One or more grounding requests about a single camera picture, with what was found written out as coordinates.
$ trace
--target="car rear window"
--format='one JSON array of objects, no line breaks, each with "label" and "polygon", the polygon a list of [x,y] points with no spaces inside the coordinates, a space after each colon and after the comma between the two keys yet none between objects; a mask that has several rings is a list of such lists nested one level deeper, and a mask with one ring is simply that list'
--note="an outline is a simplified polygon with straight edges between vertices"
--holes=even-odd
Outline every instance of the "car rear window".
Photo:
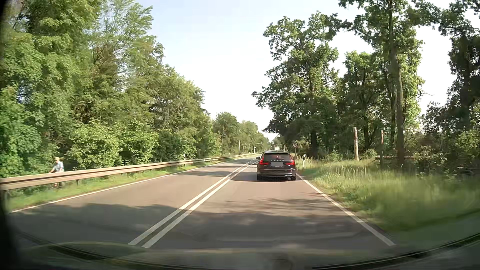
[{"label": "car rear window", "polygon": [[265,153],[264,160],[291,160],[289,154]]}]

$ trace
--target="dark car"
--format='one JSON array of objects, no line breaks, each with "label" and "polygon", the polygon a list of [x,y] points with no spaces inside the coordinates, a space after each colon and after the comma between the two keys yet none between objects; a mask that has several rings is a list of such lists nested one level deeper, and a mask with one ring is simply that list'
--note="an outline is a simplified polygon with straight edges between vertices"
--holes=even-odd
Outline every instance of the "dark car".
[{"label": "dark car", "polygon": [[266,177],[287,178],[290,180],[297,178],[295,161],[287,151],[265,151],[257,159],[259,160],[257,163],[258,181]]}]

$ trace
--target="tall grass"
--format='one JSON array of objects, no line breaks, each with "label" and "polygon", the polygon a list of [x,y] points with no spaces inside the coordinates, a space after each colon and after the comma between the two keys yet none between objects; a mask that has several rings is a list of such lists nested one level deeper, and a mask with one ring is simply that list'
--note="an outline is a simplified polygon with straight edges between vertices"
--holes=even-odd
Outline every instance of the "tall grass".
[{"label": "tall grass", "polygon": [[474,178],[380,170],[373,160],[298,162],[302,175],[386,231],[408,231],[480,212]]}]

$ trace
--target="person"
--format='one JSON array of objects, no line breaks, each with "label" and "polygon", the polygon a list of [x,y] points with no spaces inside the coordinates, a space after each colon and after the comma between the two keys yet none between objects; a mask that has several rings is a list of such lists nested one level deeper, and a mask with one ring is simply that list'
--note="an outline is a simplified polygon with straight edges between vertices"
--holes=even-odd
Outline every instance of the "person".
[{"label": "person", "polygon": [[[64,172],[65,169],[63,167],[63,162],[60,161],[60,158],[59,157],[55,157],[55,166],[53,166],[53,168],[49,171],[49,173],[52,173],[52,172]],[[56,188],[56,187],[59,187],[59,183],[54,183],[53,186]]]}]

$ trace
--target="double white center line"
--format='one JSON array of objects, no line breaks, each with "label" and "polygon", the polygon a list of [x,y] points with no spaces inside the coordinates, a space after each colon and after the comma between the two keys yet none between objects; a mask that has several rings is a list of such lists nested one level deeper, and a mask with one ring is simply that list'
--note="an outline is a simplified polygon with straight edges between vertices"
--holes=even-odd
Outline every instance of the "double white center line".
[{"label": "double white center line", "polygon": [[191,199],[190,201],[188,201],[186,204],[182,205],[180,208],[178,208],[177,210],[175,210],[173,213],[169,214],[167,217],[165,217],[164,219],[162,219],[161,221],[159,221],[157,224],[153,225],[150,229],[146,230],[143,234],[139,235],[137,238],[133,239],[130,243],[128,243],[129,245],[136,245],[138,244],[139,242],[141,242],[142,240],[144,240],[146,237],[148,237],[150,234],[152,234],[156,229],[160,228],[163,224],[167,223],[170,219],[172,219],[174,216],[176,216],[178,213],[180,213],[181,211],[185,210],[190,204],[192,204],[194,201],[198,200],[198,198],[200,198],[201,196],[205,195],[205,193],[207,193],[208,191],[210,191],[212,188],[214,188],[216,185],[218,185],[219,183],[221,183],[223,180],[227,179],[225,182],[223,182],[220,186],[218,186],[216,189],[214,189],[212,192],[210,192],[207,196],[205,196],[204,198],[202,198],[199,202],[197,202],[195,205],[193,205],[192,207],[190,207],[190,209],[188,209],[185,213],[183,213],[181,216],[179,216],[177,219],[175,219],[172,223],[170,223],[167,227],[165,227],[163,230],[161,230],[159,233],[157,233],[154,237],[152,237],[150,240],[148,240],[145,244],[142,245],[142,247],[146,247],[146,248],[149,248],[151,247],[153,244],[155,244],[158,240],[160,240],[160,238],[162,238],[166,233],[168,233],[171,229],[173,229],[173,227],[175,227],[175,225],[177,225],[178,223],[180,223],[180,221],[182,221],[184,218],[186,218],[188,215],[190,215],[190,213],[192,213],[195,209],[197,209],[197,207],[199,207],[202,203],[204,203],[208,198],[210,198],[213,194],[215,194],[215,192],[217,192],[220,188],[222,188],[223,186],[225,186],[225,184],[227,184],[230,179],[232,179],[233,177],[237,176],[240,172],[242,172],[244,169],[248,168],[250,165],[252,165],[253,163],[250,163],[251,161],[245,163],[244,165],[238,167],[237,169],[235,169],[233,172],[229,173],[227,176],[223,177],[222,179],[220,179],[218,182],[216,182],[215,184],[211,185],[209,188],[205,189],[202,193],[200,193],[199,195],[197,195],[195,198]]}]

